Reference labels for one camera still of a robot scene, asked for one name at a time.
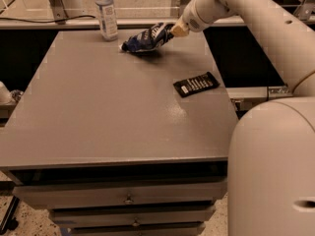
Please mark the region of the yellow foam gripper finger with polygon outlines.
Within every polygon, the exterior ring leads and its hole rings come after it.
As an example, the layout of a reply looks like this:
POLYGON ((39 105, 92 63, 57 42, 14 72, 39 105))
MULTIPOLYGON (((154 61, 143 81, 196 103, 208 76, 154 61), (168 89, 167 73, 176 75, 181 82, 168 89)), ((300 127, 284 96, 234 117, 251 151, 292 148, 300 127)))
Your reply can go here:
POLYGON ((175 37, 184 37, 189 34, 189 28, 186 23, 177 22, 170 30, 175 37))

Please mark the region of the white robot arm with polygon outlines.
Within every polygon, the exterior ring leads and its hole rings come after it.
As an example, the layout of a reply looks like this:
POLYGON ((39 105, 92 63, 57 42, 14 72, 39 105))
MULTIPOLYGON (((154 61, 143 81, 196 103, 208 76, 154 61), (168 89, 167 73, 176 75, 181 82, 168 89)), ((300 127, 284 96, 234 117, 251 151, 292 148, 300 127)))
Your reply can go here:
POLYGON ((184 36, 237 15, 287 86, 250 109, 228 152, 229 236, 315 236, 315 31, 273 0, 192 0, 184 36))

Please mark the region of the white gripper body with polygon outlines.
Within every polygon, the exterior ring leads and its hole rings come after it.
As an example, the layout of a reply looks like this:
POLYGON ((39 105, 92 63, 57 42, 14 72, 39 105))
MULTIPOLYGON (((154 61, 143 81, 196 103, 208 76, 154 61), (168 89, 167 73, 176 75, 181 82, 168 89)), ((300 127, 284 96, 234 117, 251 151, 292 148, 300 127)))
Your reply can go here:
POLYGON ((183 32, 199 32, 213 22, 214 0, 191 0, 185 7, 178 25, 183 32))

